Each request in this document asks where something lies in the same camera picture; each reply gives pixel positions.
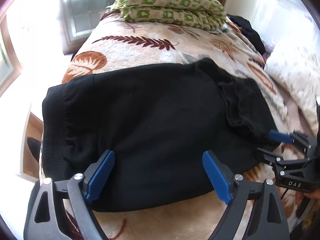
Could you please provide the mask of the person's right hand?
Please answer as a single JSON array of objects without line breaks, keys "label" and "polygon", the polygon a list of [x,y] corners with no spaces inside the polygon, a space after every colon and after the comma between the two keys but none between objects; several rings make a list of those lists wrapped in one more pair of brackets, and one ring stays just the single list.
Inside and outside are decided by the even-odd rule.
[{"label": "person's right hand", "polygon": [[304,196],[310,199],[320,199],[320,189],[316,189],[312,193],[304,193]]}]

